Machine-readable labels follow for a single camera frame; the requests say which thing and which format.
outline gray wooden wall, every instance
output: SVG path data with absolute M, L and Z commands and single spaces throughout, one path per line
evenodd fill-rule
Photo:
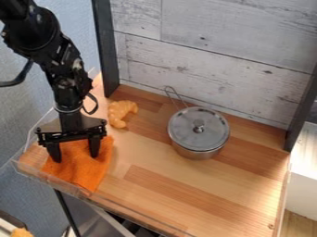
M 287 128 L 317 61 L 316 0 L 112 0 L 121 82 Z

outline wooden countertop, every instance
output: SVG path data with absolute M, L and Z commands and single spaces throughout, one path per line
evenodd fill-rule
M 101 80 L 94 81 L 99 110 L 107 117 Z M 285 131 L 225 115 L 231 137 L 211 160 L 178 156 L 166 132 L 176 112 L 161 95 L 121 85 L 111 100 L 136 102 L 128 129 L 108 127 L 115 138 L 108 175 L 86 201 L 173 236 L 276 236 L 283 209 L 289 153 Z M 21 158 L 39 168 L 47 157 L 34 144 Z

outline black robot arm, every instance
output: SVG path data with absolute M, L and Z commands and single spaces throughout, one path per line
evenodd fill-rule
M 106 136 L 106 122 L 81 113 L 82 101 L 92 89 L 92 80 L 84 70 L 81 54 L 65 36 L 55 15 L 32 0 L 0 0 L 1 32 L 6 45 L 28 59 L 13 81 L 2 81 L 0 87 L 24 81 L 33 63 L 40 65 L 52 87 L 59 121 L 37 129 L 39 144 L 61 161 L 59 143 L 88 139 L 91 156 L 96 157 L 100 140 Z

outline orange cloth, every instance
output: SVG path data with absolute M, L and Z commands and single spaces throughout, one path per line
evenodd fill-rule
M 113 138 L 107 136 L 101 140 L 99 156 L 91 158 L 87 140 L 61 143 L 62 162 L 56 163 L 50 156 L 42 171 L 95 192 L 109 167 L 112 146 Z

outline metal pot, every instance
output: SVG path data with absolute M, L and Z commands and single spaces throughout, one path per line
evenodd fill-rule
M 176 91 L 167 86 L 165 92 L 170 99 L 168 89 L 186 106 L 171 117 L 168 125 L 174 149 L 179 155 L 196 160 L 210 159 L 217 155 L 230 135 L 227 120 L 211 109 L 202 106 L 188 107 Z

